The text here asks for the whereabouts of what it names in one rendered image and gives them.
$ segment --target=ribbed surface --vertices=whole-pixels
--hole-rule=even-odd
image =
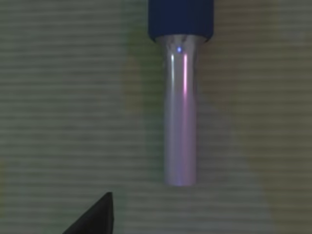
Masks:
[[[171,188],[146,1],[0,1],[0,233],[62,233],[113,191],[117,234],[310,234],[311,22],[309,0],[216,1],[199,182]]]

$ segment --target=metal shaft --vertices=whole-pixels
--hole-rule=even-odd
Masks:
[[[196,183],[197,46],[205,39],[171,35],[157,40],[165,51],[165,178],[174,186]]]

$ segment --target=tapered metal neck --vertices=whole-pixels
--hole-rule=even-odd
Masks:
[[[164,49],[165,178],[174,186],[196,183],[196,82],[197,47],[205,38],[170,35],[157,39]]]

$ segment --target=blue plastic grip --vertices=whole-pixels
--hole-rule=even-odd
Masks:
[[[214,33],[214,0],[149,0],[149,36],[186,34],[209,40]]]

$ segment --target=metal tube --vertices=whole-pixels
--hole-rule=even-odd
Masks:
[[[157,39],[165,53],[165,179],[169,185],[196,183],[197,46],[204,37],[170,35]]]

